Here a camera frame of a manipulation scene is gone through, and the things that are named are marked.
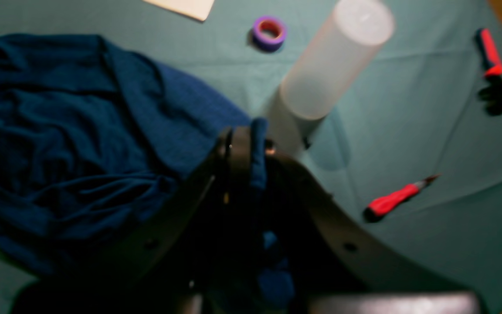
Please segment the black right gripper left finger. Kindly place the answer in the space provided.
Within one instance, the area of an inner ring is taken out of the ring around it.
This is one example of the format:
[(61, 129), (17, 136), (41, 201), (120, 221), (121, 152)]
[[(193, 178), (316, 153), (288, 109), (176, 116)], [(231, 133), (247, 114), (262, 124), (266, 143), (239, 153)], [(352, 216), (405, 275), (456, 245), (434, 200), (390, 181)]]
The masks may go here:
[(24, 288), (13, 314), (200, 314), (216, 281), (247, 260), (251, 128), (221, 133), (158, 213), (64, 276)]

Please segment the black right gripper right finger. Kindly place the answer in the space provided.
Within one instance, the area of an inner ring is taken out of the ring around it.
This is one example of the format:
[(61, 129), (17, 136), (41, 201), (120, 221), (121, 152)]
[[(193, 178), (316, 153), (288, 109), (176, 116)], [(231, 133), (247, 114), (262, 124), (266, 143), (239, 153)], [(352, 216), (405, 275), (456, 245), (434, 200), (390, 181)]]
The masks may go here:
[(333, 200), (298, 161), (265, 149), (271, 226), (296, 296), (289, 314), (480, 314), (470, 288), (395, 252)]

